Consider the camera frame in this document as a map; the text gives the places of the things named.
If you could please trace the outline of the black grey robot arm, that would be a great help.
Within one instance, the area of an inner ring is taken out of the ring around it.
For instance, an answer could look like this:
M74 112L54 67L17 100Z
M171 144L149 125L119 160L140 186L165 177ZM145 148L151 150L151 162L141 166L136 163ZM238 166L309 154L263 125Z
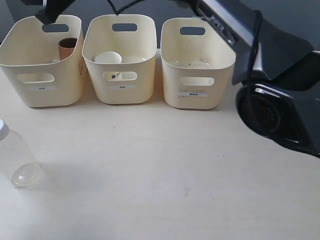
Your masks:
M179 0L236 54L232 84L243 123L286 149L320 155L320 55L238 0Z

